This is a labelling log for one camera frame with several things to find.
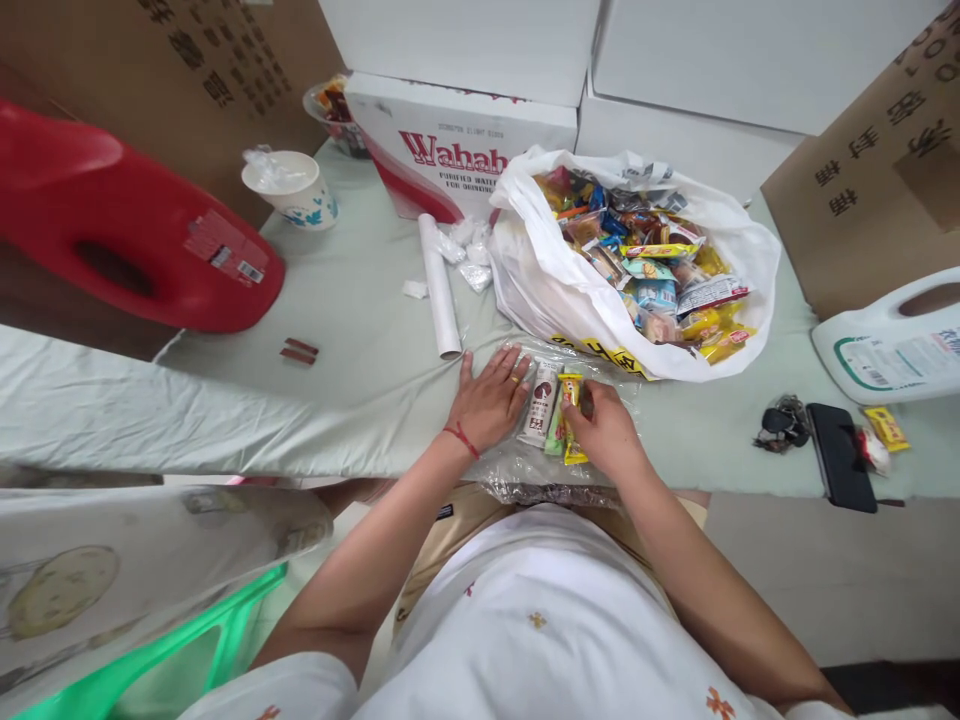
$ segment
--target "green chair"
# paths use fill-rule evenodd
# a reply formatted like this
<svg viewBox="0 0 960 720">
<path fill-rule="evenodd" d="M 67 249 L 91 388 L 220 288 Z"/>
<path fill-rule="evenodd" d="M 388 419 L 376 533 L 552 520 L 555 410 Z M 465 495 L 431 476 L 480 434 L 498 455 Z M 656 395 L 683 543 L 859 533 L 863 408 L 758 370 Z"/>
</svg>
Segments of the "green chair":
<svg viewBox="0 0 960 720">
<path fill-rule="evenodd" d="M 114 660 L 39 705 L 25 710 L 15 720 L 106 720 L 117 701 L 137 679 L 215 628 L 219 628 L 220 633 L 203 694 L 233 680 L 246 669 L 238 666 L 237 659 L 243 647 L 250 614 L 257 603 L 283 582 L 286 574 L 286 563 L 266 572 L 202 615 L 149 645 Z"/>
</svg>

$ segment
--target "barcode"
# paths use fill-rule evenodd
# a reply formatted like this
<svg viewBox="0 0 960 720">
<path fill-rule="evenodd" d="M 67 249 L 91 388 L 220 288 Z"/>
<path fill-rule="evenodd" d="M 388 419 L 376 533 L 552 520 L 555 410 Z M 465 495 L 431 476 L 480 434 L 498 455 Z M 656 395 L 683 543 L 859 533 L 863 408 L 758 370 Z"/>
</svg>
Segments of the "barcode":
<svg viewBox="0 0 960 720">
<path fill-rule="evenodd" d="M 880 374 L 878 370 L 874 370 L 873 368 L 866 368 L 866 370 L 867 370 L 867 374 L 870 376 L 870 379 L 873 381 L 874 385 L 883 386 L 883 385 L 890 384 L 889 382 L 887 382 L 887 379 Z"/>
<path fill-rule="evenodd" d="M 226 245 L 221 245 L 220 249 L 213 254 L 212 258 L 210 258 L 210 264 L 215 268 L 219 268 L 230 259 L 230 255 L 230 248 L 228 248 Z"/>
<path fill-rule="evenodd" d="M 240 261 L 240 265 L 237 266 L 237 270 L 242 272 L 255 283 L 259 283 L 261 280 L 263 280 L 263 273 L 245 260 Z"/>
</svg>

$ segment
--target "red string bracelet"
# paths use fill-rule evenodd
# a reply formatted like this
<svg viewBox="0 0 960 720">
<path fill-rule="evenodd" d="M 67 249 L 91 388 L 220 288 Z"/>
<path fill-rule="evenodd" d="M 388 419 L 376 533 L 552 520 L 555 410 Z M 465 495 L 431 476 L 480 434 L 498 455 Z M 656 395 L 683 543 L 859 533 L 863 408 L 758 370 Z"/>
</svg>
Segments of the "red string bracelet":
<svg viewBox="0 0 960 720">
<path fill-rule="evenodd" d="M 464 434 L 463 428 L 460 427 L 460 423 L 459 423 L 459 422 L 457 422 L 457 429 L 456 429 L 456 430 L 454 430 L 453 428 L 444 428 L 443 431 L 450 433 L 450 434 L 453 435 L 455 438 L 458 438 L 458 439 L 460 440 L 460 442 L 462 442 L 464 445 L 467 446 L 467 450 L 470 451 L 470 454 L 471 454 L 471 455 L 473 455 L 477 460 L 480 459 L 480 453 L 477 452 L 477 449 L 473 446 L 473 443 L 471 443 L 469 440 L 467 440 L 467 436 L 466 436 L 466 434 Z"/>
</svg>

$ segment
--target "white shirt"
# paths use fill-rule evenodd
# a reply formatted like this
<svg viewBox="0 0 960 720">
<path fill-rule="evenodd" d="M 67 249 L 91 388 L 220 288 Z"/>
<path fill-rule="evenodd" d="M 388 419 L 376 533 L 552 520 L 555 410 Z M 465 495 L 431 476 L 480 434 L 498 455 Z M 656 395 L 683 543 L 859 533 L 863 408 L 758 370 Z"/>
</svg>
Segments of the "white shirt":
<svg viewBox="0 0 960 720">
<path fill-rule="evenodd" d="M 781 716 L 724 675 L 602 530 L 539 505 L 487 528 L 450 559 L 396 639 L 385 682 L 362 706 L 340 660 L 300 653 L 224 685 L 181 717 Z M 786 717 L 849 720 L 819 702 Z"/>
</svg>

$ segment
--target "brown pants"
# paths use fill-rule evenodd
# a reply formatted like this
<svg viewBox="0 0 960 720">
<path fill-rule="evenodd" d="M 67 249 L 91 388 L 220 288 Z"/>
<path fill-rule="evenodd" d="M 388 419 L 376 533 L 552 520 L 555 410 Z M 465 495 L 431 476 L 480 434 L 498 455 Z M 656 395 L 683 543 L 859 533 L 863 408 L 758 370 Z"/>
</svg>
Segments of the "brown pants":
<svg viewBox="0 0 960 720">
<path fill-rule="evenodd" d="M 707 520 L 707 509 L 686 498 L 678 497 L 677 499 L 702 528 Z M 427 586 L 440 572 L 440 568 L 453 557 L 457 550 L 466 545 L 481 530 L 524 509 L 517 505 L 502 504 L 495 497 L 484 492 L 476 483 L 462 483 L 454 488 L 447 497 L 447 505 L 451 506 L 452 514 L 442 517 L 443 513 L 441 513 L 441 517 L 434 522 L 413 564 L 407 584 L 400 594 L 400 604 L 393 626 L 394 635 L 399 632 L 403 621 L 409 617 L 413 606 L 417 604 Z M 580 517 L 596 524 L 627 555 L 636 560 L 654 581 L 657 580 L 653 568 L 644 556 L 640 537 L 628 517 L 617 510 L 606 508 L 572 507 L 570 509 Z"/>
</svg>

